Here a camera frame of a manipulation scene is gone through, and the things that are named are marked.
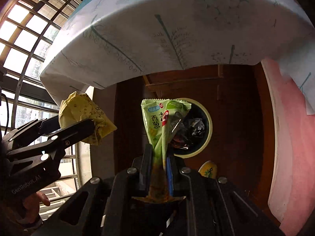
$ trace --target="wooden floor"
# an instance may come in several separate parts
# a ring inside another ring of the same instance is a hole
[[[223,75],[220,79],[192,80],[181,83],[180,87],[164,88],[158,96],[191,98],[209,111],[213,121],[211,140],[200,154],[185,159],[185,163],[198,170],[207,160],[215,162],[218,176],[227,177],[251,197],[261,176],[264,149],[257,84],[252,66],[224,66]],[[142,98],[148,97],[143,94],[143,86],[142,77],[117,85],[115,124],[118,129],[114,132],[116,172],[128,168],[144,148],[140,103]]]

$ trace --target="black cable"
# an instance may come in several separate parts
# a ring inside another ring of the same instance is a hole
[[[4,96],[5,102],[7,103],[7,125],[5,126],[5,131],[4,131],[4,134],[7,134],[7,127],[9,126],[9,102],[5,94],[1,93],[1,95]]]

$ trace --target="crumpled wrapper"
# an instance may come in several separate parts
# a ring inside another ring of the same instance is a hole
[[[67,100],[61,102],[59,109],[60,127],[64,129],[85,119],[94,121],[95,132],[83,139],[82,142],[84,143],[99,145],[103,137],[117,129],[87,94],[78,94],[75,91],[69,95]]]

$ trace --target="pink fabric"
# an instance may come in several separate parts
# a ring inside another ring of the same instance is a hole
[[[265,59],[263,63],[272,92],[278,92],[278,95],[273,95],[274,98],[281,98],[275,102],[282,102],[291,138],[287,141],[291,141],[293,150],[292,171],[287,173],[292,173],[292,186],[280,228],[287,236],[294,236],[315,206],[315,115],[306,114],[303,94],[293,80],[283,80],[278,64],[270,59]],[[275,173],[273,180],[277,176],[281,175]],[[277,192],[273,192],[272,198],[277,198]]]

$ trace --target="shoe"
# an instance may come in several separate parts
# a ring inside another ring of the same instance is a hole
[[[212,161],[206,161],[198,170],[198,172],[204,176],[209,178],[216,178],[217,174],[217,165],[215,165]]]

